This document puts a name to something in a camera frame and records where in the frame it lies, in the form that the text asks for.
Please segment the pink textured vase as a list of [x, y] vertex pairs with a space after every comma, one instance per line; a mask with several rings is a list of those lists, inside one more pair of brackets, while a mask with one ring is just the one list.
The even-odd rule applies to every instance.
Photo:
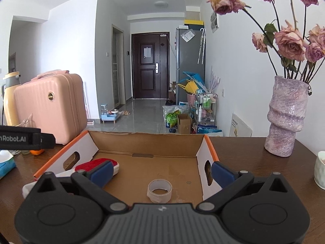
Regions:
[[272, 98], [267, 119], [271, 123], [264, 148], [273, 155], [289, 157], [296, 133], [304, 126], [309, 85], [296, 79], [274, 77]]

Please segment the grey refrigerator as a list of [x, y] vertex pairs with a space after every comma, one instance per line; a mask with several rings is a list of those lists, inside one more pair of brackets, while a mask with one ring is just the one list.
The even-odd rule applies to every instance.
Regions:
[[205, 82], [204, 42], [201, 42], [203, 25], [184, 24], [176, 28], [176, 104], [187, 101], [187, 93], [179, 87], [190, 79], [186, 73], [197, 73]]

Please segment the red white lint brush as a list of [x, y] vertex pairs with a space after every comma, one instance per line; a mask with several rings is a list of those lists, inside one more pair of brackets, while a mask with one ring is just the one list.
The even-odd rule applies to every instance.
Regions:
[[86, 177], [103, 188], [119, 172], [119, 163], [112, 159], [99, 158], [83, 164], [62, 173], [56, 174], [56, 177], [70, 177], [73, 173], [84, 170]]

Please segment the small cardboard box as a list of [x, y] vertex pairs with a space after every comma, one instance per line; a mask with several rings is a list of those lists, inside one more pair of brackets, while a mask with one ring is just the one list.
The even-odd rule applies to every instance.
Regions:
[[177, 115], [177, 128], [179, 134], [190, 134], [192, 128], [192, 118], [187, 113]]

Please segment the clear tape roll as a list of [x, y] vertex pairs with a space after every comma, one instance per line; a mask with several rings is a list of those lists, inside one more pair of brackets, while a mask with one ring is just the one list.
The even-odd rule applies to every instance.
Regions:
[[164, 179], [152, 180], [148, 184], [147, 197], [152, 203], [166, 204], [172, 197], [172, 184]]

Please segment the orange fruit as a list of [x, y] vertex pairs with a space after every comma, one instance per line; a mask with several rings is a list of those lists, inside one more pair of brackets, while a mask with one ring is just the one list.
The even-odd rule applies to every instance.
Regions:
[[41, 155], [45, 150], [44, 149], [40, 149], [40, 150], [30, 150], [30, 153], [34, 156], [38, 156]]

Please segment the dark brown door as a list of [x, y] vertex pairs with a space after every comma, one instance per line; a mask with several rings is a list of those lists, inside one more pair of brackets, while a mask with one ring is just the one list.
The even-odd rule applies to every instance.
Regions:
[[170, 81], [169, 47], [169, 33], [132, 35], [133, 98], [167, 98]]

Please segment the pink suitcase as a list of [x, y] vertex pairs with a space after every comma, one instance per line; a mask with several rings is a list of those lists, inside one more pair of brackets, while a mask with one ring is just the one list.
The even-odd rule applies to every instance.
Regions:
[[55, 70], [37, 75], [14, 91], [18, 118], [67, 144], [87, 126], [82, 78]]

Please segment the red cardboard box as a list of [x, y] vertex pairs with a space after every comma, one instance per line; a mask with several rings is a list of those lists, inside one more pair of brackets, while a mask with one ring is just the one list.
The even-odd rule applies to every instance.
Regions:
[[221, 190], [207, 177], [218, 160], [210, 138], [200, 134], [148, 134], [83, 131], [65, 145], [35, 174], [64, 172], [64, 162], [74, 153], [79, 164], [107, 158], [119, 163], [119, 171], [104, 190], [128, 205], [148, 203], [148, 184], [165, 179], [172, 184], [171, 203], [201, 201]]

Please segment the dried pink flowers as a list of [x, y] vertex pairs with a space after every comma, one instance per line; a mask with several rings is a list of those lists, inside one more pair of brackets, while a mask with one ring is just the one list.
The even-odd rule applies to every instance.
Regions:
[[207, 0], [215, 15], [244, 12], [259, 27], [261, 33], [252, 34], [252, 43], [255, 49], [266, 53], [275, 71], [279, 75], [269, 53], [269, 48], [279, 56], [284, 70], [284, 78], [298, 79], [310, 84], [322, 65], [324, 65], [324, 27], [316, 24], [306, 32], [307, 9], [311, 5], [319, 5], [320, 0], [300, 0], [304, 5], [303, 32], [299, 31], [294, 9], [294, 2], [290, 0], [290, 8], [294, 23], [285, 21], [280, 25], [280, 19], [275, 6], [275, 0], [260, 0], [272, 5], [275, 19], [271, 23], [261, 26], [248, 11], [251, 8], [242, 0]]

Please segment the yellow thermos jug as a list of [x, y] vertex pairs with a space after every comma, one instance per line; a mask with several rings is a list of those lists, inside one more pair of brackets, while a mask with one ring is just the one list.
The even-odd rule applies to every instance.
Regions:
[[16, 104], [14, 99], [14, 91], [21, 85], [20, 73], [11, 72], [4, 76], [5, 84], [2, 85], [3, 94], [3, 109], [8, 126], [16, 126], [20, 124], [18, 114], [16, 111]]

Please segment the blue tissue pack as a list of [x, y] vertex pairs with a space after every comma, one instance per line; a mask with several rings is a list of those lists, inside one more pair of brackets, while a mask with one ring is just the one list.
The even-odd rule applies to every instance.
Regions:
[[0, 179], [16, 167], [14, 156], [8, 150], [0, 151]]

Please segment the clear glass cup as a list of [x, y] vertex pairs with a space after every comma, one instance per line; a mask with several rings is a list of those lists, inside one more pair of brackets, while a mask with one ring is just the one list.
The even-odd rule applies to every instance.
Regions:
[[[27, 128], [32, 128], [33, 127], [33, 114], [30, 114], [28, 118], [23, 119], [20, 124], [17, 124], [17, 127], [27, 127]], [[30, 154], [29, 150], [21, 150], [20, 151], [22, 155], [28, 155]]]

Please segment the metal storage cart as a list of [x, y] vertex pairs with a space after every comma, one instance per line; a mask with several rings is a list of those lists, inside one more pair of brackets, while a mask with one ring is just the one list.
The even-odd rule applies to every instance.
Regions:
[[218, 95], [198, 92], [195, 97], [193, 125], [196, 134], [216, 133]]

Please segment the white ceramic cup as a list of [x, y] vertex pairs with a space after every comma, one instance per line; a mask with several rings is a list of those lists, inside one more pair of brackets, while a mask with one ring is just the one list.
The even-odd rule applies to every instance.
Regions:
[[325, 190], [325, 151], [320, 151], [317, 154], [315, 169], [314, 169], [314, 180], [319, 188]]

